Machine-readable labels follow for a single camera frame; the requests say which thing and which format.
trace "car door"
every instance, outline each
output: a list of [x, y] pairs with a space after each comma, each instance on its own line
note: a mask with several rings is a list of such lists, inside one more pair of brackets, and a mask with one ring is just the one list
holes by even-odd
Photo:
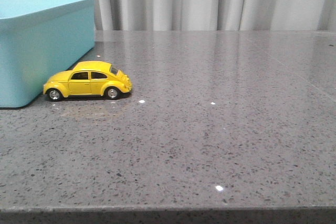
[[89, 80], [89, 72], [74, 73], [68, 82], [70, 94], [92, 94]]
[[108, 82], [107, 75], [100, 72], [91, 72], [91, 91], [92, 94], [100, 94], [101, 87]]

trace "yellow toy car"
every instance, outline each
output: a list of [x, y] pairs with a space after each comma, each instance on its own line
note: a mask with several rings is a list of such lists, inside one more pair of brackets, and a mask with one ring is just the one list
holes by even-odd
[[55, 74], [43, 85], [43, 94], [51, 101], [76, 95], [100, 95], [115, 100], [131, 90], [130, 78], [104, 61], [79, 62], [72, 70]]

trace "car windshield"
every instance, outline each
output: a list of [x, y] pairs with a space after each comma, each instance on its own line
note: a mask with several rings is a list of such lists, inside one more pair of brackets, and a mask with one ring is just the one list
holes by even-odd
[[116, 69], [114, 66], [111, 66], [110, 72], [114, 73], [115, 75], [117, 75], [119, 69]]

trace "chrome hubcap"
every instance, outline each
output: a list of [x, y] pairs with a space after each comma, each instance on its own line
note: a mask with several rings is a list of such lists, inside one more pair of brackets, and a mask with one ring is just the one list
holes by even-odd
[[108, 92], [107, 92], [107, 95], [109, 96], [109, 98], [116, 98], [117, 95], [118, 95], [118, 92], [114, 89], [110, 89]]
[[49, 93], [49, 96], [53, 100], [57, 100], [59, 98], [59, 93], [56, 90], [52, 90]]

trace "car window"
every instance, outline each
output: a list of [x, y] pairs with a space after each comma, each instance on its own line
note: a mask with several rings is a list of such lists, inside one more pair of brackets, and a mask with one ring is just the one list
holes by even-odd
[[72, 80], [88, 80], [89, 79], [89, 73], [88, 72], [79, 72], [74, 73], [71, 77]]
[[111, 66], [110, 72], [117, 75], [119, 69], [116, 69], [114, 66]]
[[91, 72], [91, 79], [106, 79], [107, 76], [103, 73]]

